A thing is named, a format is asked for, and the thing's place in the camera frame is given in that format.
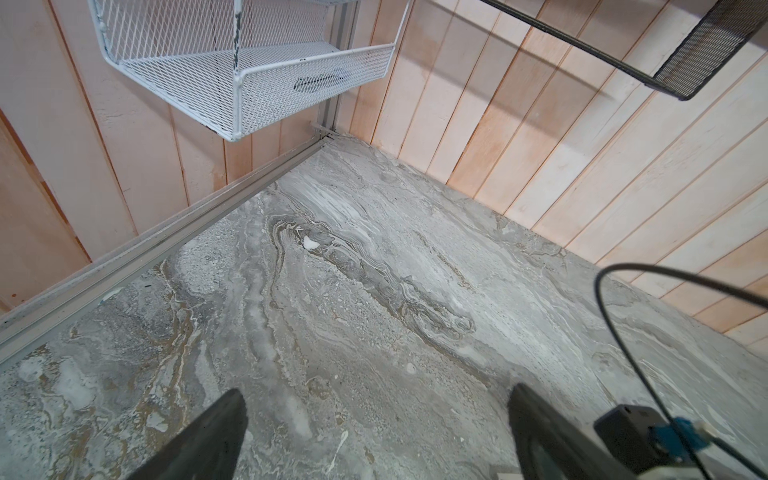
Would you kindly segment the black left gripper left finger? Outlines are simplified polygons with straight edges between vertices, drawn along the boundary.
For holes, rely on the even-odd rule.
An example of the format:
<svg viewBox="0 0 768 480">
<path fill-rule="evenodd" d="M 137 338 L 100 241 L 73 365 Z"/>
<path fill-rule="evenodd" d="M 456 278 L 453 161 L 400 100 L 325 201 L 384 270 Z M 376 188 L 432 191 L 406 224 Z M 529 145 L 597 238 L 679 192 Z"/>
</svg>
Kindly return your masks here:
<svg viewBox="0 0 768 480">
<path fill-rule="evenodd" d="M 248 426 L 240 390 L 223 394 L 131 479 L 232 479 Z"/>
</svg>

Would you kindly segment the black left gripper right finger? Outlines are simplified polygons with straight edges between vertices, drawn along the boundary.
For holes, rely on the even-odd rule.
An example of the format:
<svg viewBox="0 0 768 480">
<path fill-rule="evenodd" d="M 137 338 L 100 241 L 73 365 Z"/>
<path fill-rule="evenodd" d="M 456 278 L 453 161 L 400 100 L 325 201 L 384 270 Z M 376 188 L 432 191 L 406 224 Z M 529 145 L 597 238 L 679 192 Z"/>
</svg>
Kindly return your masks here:
<svg viewBox="0 0 768 480">
<path fill-rule="evenodd" d="M 507 402 L 522 475 L 526 479 L 634 479 L 543 397 L 516 384 Z"/>
</svg>

